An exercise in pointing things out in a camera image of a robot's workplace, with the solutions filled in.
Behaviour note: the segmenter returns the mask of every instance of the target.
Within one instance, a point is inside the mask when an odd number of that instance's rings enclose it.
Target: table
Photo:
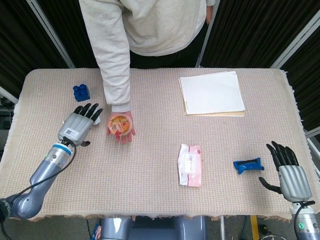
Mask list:
[[[244,117],[185,116],[179,77],[236,71]],[[87,84],[91,99],[78,103],[72,87]],[[292,88],[278,69],[131,69],[131,108],[137,132],[128,145],[106,135],[111,107],[105,103],[98,69],[38,69],[25,79],[4,155],[0,196],[29,186],[29,178],[52,144],[63,120],[79,105],[99,103],[101,123],[92,127],[88,147],[53,183],[40,213],[31,220],[64,216],[257,215],[290,219],[281,195],[258,177],[279,185],[266,143],[291,147],[303,166],[314,210],[320,191]],[[181,144],[202,148],[202,186],[179,185]],[[265,171],[238,175],[233,161],[261,157]]]

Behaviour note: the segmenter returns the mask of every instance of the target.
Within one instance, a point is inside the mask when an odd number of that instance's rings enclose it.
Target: gray machine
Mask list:
[[[54,144],[39,167],[30,178],[30,186],[18,194],[0,199],[0,223],[2,233],[4,221],[8,218],[29,219],[39,213],[46,193],[57,175],[64,171],[74,160],[77,146],[86,147],[90,142],[85,138],[95,120],[103,111],[96,111],[98,104],[79,106],[65,120],[58,133],[59,142]],[[294,229],[298,240],[320,240],[320,230],[315,213],[310,207],[313,201],[306,174],[299,166],[294,152],[275,142],[274,148],[267,144],[271,151],[280,187],[272,186],[262,177],[259,178],[268,190],[283,194],[292,202],[291,214],[294,218]],[[102,240],[206,240],[206,219],[203,216],[191,219],[177,216],[150,221],[137,217],[133,222],[130,217],[104,218],[101,220]]]

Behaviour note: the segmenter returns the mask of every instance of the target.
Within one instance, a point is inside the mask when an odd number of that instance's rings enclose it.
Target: orange food cup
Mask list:
[[[133,123],[131,118],[122,113],[113,116],[108,122],[110,133],[116,136],[125,136],[130,133]]]

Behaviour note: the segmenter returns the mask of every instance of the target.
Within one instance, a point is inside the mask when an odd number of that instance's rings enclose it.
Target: blue ring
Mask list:
[[[70,151],[68,148],[64,147],[64,146],[55,144],[55,145],[53,145],[53,147],[54,147],[54,148],[58,148],[58,149],[62,149],[62,150],[64,150],[67,154],[69,154],[69,156],[71,155],[71,151]]]

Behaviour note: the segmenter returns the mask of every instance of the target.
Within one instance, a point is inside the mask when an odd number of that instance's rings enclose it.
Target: sweatshirt sleeve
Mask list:
[[[119,0],[80,0],[91,47],[100,68],[106,103],[130,111],[130,49]]]
[[[207,6],[213,6],[213,5],[215,5],[215,3],[216,3],[216,0],[206,0]]]

